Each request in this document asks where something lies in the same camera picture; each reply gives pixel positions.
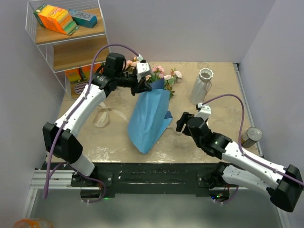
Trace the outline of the blue wrapping paper sheet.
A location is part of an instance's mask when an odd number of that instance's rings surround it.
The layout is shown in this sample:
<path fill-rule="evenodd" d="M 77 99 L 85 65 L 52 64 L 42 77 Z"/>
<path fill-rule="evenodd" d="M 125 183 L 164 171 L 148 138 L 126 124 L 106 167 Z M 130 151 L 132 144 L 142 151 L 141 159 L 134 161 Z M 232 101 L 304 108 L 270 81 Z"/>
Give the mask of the blue wrapping paper sheet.
<path fill-rule="evenodd" d="M 151 83 L 152 90 L 139 95 L 128 124 L 128 135 L 142 154 L 147 154 L 170 125 L 170 91 L 163 78 Z"/>

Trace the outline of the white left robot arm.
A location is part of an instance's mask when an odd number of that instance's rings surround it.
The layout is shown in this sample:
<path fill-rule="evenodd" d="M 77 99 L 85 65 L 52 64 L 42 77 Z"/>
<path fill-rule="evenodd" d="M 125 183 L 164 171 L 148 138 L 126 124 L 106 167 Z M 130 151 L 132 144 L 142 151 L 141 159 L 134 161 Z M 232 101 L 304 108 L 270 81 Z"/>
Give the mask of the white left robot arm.
<path fill-rule="evenodd" d="M 98 174 L 94 172 L 95 165 L 83 155 L 83 146 L 77 140 L 83 124 L 116 88 L 129 88 L 132 95 L 152 89 L 146 82 L 146 76 L 151 72 L 149 63 L 141 60 L 136 64 L 135 70 L 129 73 L 124 68 L 124 62 L 124 55 L 108 54 L 102 73 L 93 72 L 83 93 L 69 110 L 55 123 L 46 123 L 43 126 L 45 147 L 49 155 L 68 162 L 82 174 L 81 180 L 87 186 L 97 184 Z"/>

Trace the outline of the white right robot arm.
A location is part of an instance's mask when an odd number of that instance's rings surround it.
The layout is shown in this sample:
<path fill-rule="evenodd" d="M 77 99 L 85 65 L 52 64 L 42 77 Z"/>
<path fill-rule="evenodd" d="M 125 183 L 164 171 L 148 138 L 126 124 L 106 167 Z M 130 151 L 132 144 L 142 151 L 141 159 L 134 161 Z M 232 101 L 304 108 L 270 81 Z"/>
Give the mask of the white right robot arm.
<path fill-rule="evenodd" d="M 184 112 L 177 121 L 176 130 L 191 136 L 196 146 L 207 155 L 220 159 L 220 166 L 212 174 L 214 185 L 237 185 L 270 196 L 278 208 L 293 212 L 304 190 L 300 170 L 284 167 L 243 150 L 230 138 L 212 132 L 207 120 L 200 115 Z"/>

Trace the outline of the white ribbed ceramic vase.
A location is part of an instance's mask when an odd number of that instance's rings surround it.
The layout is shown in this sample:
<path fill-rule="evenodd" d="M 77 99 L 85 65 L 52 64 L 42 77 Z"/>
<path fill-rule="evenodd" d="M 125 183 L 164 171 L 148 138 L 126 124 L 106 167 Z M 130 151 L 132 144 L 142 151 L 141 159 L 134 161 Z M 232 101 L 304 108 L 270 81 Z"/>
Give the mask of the white ribbed ceramic vase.
<path fill-rule="evenodd" d="M 204 101 L 207 93 L 212 87 L 211 79 L 213 78 L 213 71 L 209 68 L 203 68 L 199 71 L 191 95 L 190 102 L 194 105 Z"/>

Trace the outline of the pink artificial flower bouquet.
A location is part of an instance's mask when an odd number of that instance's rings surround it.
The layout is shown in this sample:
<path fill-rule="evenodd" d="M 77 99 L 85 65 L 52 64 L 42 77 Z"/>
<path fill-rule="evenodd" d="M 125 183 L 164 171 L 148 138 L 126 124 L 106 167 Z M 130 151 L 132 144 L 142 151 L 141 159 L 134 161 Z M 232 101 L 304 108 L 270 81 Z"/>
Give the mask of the pink artificial flower bouquet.
<path fill-rule="evenodd" d="M 124 68 L 129 72 L 132 73 L 135 70 L 136 64 L 139 61 L 137 58 L 133 58 L 132 60 L 127 60 Z M 173 85 L 175 83 L 179 83 L 182 80 L 182 73 L 177 71 L 176 68 L 171 69 L 170 73 L 167 75 L 165 74 L 165 70 L 162 66 L 154 66 L 151 70 L 151 73 L 146 76 L 146 81 L 148 84 L 152 84 L 160 79 L 164 79 L 164 85 L 161 86 L 162 89 L 170 91 L 170 100 L 174 96 L 175 91 L 173 90 Z"/>

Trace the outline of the yellow orange sponge pack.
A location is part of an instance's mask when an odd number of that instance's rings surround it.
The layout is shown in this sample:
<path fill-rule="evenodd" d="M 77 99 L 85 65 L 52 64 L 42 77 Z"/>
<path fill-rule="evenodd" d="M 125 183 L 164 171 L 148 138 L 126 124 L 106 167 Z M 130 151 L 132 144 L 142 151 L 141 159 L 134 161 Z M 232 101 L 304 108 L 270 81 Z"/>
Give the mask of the yellow orange sponge pack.
<path fill-rule="evenodd" d="M 90 68 L 90 66 L 83 66 L 67 70 L 65 71 L 65 76 L 71 83 L 86 81 L 90 77 Z"/>

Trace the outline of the purple wavy striped pad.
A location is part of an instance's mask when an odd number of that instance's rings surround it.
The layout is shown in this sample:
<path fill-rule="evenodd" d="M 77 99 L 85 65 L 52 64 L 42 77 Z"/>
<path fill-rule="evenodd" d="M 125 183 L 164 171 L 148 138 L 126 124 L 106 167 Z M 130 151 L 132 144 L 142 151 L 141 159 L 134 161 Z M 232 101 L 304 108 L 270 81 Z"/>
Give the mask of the purple wavy striped pad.
<path fill-rule="evenodd" d="M 82 94 L 83 91 L 85 90 L 85 87 L 87 86 L 87 84 L 88 84 L 87 82 L 79 82 L 79 83 L 76 83 L 76 84 L 74 85 L 74 89 L 73 89 L 74 93 L 75 93 L 76 95 Z"/>

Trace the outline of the metal tin can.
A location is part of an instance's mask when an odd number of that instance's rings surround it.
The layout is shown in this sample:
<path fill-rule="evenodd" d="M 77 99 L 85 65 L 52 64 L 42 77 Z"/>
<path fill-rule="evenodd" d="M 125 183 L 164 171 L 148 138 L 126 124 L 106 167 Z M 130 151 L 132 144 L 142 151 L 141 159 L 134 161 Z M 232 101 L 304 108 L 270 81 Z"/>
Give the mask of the metal tin can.
<path fill-rule="evenodd" d="M 256 127 L 250 127 L 241 135 L 241 145 L 245 148 L 249 148 L 263 137 L 261 130 Z"/>

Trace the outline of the teal toothpaste box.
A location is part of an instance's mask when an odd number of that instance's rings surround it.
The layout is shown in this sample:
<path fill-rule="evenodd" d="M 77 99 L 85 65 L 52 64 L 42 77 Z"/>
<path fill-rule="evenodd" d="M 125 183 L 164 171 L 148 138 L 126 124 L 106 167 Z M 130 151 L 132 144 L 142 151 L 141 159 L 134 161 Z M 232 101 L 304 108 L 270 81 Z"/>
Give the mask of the teal toothpaste box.
<path fill-rule="evenodd" d="M 69 9 L 69 14 L 77 25 L 92 29 L 97 24 L 95 14 Z"/>

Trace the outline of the orange plastic bag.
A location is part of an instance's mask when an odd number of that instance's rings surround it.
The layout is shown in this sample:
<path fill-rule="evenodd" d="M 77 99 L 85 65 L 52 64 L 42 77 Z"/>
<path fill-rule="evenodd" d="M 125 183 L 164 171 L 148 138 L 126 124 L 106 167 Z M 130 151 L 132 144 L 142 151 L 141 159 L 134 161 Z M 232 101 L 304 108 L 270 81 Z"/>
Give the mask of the orange plastic bag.
<path fill-rule="evenodd" d="M 23 218 L 17 221 L 13 228 L 53 228 L 53 224 L 45 219 L 40 218 Z"/>

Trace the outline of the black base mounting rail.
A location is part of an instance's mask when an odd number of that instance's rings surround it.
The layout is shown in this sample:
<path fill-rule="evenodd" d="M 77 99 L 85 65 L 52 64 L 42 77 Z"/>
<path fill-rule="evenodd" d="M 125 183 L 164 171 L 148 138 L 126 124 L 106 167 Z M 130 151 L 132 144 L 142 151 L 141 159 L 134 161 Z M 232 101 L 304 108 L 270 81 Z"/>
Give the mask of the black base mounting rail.
<path fill-rule="evenodd" d="M 213 188 L 228 185 L 218 163 L 96 163 L 89 179 L 72 172 L 71 186 L 81 187 L 82 199 L 117 194 L 176 194 L 208 197 Z"/>

